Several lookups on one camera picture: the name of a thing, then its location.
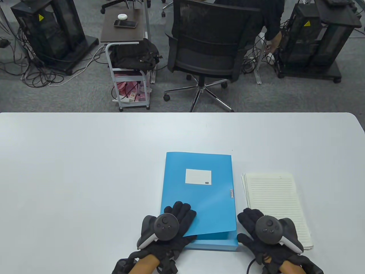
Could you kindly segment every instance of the black computer case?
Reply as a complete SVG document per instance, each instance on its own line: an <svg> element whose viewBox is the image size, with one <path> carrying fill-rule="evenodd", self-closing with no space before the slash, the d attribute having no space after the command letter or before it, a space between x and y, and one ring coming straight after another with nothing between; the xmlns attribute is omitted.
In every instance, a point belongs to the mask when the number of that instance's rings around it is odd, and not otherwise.
<svg viewBox="0 0 365 274"><path fill-rule="evenodd" d="M276 53L276 71L285 75L341 81L335 59L355 27L359 15L351 6L330 7L324 0L296 4Z"/></svg>
<svg viewBox="0 0 365 274"><path fill-rule="evenodd" d="M66 74L99 41L87 37L73 0L24 0L11 7L35 55Z"/></svg>

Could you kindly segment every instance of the mesh chair back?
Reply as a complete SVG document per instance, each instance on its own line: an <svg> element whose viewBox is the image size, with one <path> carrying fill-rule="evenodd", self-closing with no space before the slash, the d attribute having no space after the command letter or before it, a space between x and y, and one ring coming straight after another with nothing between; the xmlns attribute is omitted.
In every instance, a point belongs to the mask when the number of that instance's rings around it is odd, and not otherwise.
<svg viewBox="0 0 365 274"><path fill-rule="evenodd" d="M174 0L172 34L178 47L213 56L252 48L262 27L260 9Z"/></svg>

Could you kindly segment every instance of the vr controller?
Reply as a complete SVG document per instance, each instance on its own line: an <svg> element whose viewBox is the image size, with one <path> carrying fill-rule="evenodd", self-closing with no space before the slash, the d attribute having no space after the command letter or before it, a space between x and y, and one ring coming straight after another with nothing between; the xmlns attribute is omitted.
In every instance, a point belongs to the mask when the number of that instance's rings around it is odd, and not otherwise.
<svg viewBox="0 0 365 274"><path fill-rule="evenodd" d="M142 222L141 237L137 241L137 249L143 249L153 241L169 241L179 231L179 222L170 213L158 216L147 215Z"/></svg>
<svg viewBox="0 0 365 274"><path fill-rule="evenodd" d="M262 216L257 220L256 235L266 244L281 244L289 247L297 254L304 252L303 245L298 241L295 225L289 218L277 219L272 216Z"/></svg>

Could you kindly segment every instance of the blue folder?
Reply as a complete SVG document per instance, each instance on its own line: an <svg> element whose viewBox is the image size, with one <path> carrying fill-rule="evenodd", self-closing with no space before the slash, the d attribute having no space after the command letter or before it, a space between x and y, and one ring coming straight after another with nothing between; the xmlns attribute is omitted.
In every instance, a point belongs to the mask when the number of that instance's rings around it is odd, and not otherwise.
<svg viewBox="0 0 365 274"><path fill-rule="evenodd" d="M205 174L203 177L200 176L201 171ZM205 182L207 172L211 174L211 181L206 179L208 182ZM197 212L185 235L198 235L198 238L187 248L228 251L237 249L230 155L168 152L161 213L166 206L173 206L176 201L189 203Z"/></svg>

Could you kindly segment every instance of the black backpack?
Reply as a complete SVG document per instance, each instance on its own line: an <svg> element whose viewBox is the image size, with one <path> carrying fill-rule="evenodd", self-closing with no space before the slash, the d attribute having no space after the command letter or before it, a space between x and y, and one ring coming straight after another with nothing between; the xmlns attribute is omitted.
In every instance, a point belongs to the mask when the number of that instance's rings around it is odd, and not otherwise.
<svg viewBox="0 0 365 274"><path fill-rule="evenodd" d="M143 39L137 45L114 45L110 53L113 68L136 69L150 71L160 62L157 47L148 39Z"/></svg>

